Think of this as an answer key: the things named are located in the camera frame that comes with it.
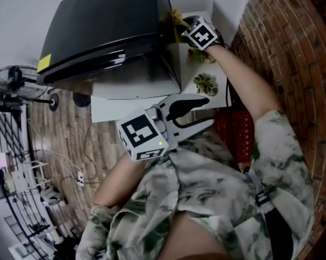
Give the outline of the person's bare chest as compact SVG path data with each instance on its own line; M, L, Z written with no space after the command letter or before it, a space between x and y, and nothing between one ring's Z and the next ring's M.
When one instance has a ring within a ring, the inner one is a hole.
M223 245L187 212L178 212L157 260L231 260Z

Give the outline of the white low table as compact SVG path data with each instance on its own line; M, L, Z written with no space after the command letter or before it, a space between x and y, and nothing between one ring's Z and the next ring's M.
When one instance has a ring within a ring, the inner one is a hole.
M193 83L193 78L202 73L213 76L218 85L218 94L216 96L208 96L204 94L203 96L210 99L209 103L196 109L202 110L223 108L227 105L230 106L230 93L226 91L227 77L220 66L217 63L191 63L188 60L187 54L189 46L187 44L179 44L178 48L183 93L195 94L197 92L197 88ZM143 109L150 108L152 105L157 104L163 99L164 97L161 96L138 100L107 100L92 96L90 104L92 122L97 123L121 120L134 110L140 107Z

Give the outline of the person's right forearm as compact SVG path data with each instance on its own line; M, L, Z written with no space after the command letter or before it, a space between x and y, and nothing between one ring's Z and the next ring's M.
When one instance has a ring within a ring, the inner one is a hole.
M254 122L270 111L283 111L270 85L236 55L220 45L205 51L219 64Z

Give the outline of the person's patterned shirt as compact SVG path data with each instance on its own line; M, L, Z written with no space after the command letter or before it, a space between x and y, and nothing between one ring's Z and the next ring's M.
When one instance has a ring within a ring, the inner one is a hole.
M314 223L314 192L287 117L255 123L248 174L206 132L147 163L121 208L94 206L76 260L157 260L178 212L187 212L236 260L294 260Z

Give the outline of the person's left forearm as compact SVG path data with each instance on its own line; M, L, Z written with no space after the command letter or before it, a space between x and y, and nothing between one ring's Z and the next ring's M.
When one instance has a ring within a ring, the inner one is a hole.
M139 184L146 164L147 160L133 161L127 153L123 154L98 187L94 204L108 208L125 204Z

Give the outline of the black standing fan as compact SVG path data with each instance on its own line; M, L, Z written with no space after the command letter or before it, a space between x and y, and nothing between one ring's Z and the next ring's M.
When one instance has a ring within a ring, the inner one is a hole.
M37 84L37 69L31 66L6 66L0 69L0 102L9 107L29 105L26 99L49 99L58 88Z

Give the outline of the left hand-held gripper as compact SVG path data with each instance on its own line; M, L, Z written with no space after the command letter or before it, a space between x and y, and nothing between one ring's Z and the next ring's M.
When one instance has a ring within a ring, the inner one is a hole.
M185 125L177 122L192 109L209 103L198 94L173 94L151 108L138 108L117 122L120 140L134 161L158 158L175 151L178 143L206 131L214 118L203 118Z

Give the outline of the small flower plant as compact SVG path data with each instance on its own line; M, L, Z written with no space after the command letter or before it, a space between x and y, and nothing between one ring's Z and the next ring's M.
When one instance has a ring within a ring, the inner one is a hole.
M211 55L209 55L204 51L198 50L196 48L189 48L187 54L188 54L188 60L191 63L200 63L200 64L216 63L216 60Z

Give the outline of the small potted succulent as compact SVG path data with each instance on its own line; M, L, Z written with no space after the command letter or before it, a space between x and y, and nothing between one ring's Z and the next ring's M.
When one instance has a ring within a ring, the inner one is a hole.
M206 94L216 96L218 94L218 85L213 76L202 73L193 78L193 83L197 88L197 94Z

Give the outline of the red box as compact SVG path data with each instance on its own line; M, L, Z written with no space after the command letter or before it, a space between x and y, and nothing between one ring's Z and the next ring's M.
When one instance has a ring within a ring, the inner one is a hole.
M236 163L251 161L254 144L254 124L247 110L218 108L214 111L214 129L225 143Z

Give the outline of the black stand with round base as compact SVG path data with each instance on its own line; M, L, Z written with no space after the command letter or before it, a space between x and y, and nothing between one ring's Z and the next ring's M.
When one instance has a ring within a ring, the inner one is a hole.
M54 93L51 94L49 99L31 99L28 98L26 99L26 102L31 102L31 103L45 103L49 106L50 111L55 112L59 106L59 96Z

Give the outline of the yellow cleaning cloth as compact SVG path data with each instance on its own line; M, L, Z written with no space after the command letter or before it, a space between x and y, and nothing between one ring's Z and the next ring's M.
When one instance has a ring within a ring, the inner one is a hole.
M167 44L184 43L184 32L189 27L182 14L177 9L173 9L161 22L160 34Z

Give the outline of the black box appliance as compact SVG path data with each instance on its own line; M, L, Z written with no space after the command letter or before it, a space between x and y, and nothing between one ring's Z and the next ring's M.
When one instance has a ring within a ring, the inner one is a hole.
M63 0L37 83L108 100L181 92L170 0Z

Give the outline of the white small shelf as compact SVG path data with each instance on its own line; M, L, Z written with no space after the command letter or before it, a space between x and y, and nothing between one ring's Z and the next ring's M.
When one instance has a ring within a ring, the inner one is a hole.
M24 162L22 168L11 172L16 192L22 193L49 183L50 180L43 174L43 169L46 166L47 163L34 160Z

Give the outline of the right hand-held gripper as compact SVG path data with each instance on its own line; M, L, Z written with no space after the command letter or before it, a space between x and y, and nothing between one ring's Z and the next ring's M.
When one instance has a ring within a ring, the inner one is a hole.
M192 48L205 50L219 43L215 27L198 15L182 18L180 23L180 42Z

